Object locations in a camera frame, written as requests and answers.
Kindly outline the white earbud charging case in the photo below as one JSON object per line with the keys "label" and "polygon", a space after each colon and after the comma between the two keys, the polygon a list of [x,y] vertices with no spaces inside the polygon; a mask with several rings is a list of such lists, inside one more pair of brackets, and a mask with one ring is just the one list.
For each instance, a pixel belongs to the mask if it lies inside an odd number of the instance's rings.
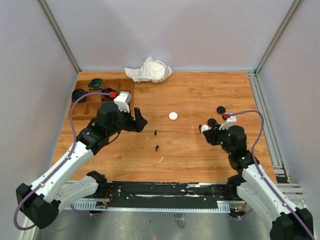
{"label": "white earbud charging case", "polygon": [[201,126],[200,131],[203,133],[203,132],[208,131],[210,129],[211,128],[208,125],[204,124]]}

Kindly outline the white round case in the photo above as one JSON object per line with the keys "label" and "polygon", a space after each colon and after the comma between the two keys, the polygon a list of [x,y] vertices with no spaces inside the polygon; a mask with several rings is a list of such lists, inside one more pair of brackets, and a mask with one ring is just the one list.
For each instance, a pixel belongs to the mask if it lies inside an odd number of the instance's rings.
{"label": "white round case", "polygon": [[178,114],[174,111],[170,112],[169,115],[168,115],[169,119],[172,120],[172,121],[176,121],[178,119]]}

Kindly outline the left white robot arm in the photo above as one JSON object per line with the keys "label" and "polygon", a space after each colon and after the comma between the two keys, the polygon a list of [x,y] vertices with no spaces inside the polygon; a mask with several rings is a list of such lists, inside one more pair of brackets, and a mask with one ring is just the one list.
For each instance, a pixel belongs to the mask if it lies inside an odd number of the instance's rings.
{"label": "left white robot arm", "polygon": [[73,135],[70,148],[49,170],[31,184],[21,183],[16,188],[15,227],[21,231],[34,227],[45,229],[75,201],[89,195],[103,197],[107,193],[107,180],[96,171],[69,187],[64,184],[78,168],[111,143],[111,136],[118,136],[121,131],[140,133],[147,123],[138,107],[132,115],[126,102],[104,103],[96,117],[79,134]]}

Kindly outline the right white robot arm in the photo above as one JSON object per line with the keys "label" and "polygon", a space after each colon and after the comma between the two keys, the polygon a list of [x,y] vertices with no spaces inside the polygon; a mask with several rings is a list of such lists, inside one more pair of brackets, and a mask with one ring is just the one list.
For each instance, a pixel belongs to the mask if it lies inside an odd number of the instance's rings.
{"label": "right white robot arm", "polygon": [[237,174],[229,177],[226,193],[232,200],[242,199],[264,221],[272,240],[313,240],[313,216],[299,208],[271,181],[263,166],[247,149],[247,136],[241,126],[220,130],[218,126],[202,125],[206,141],[221,146],[228,154]]}

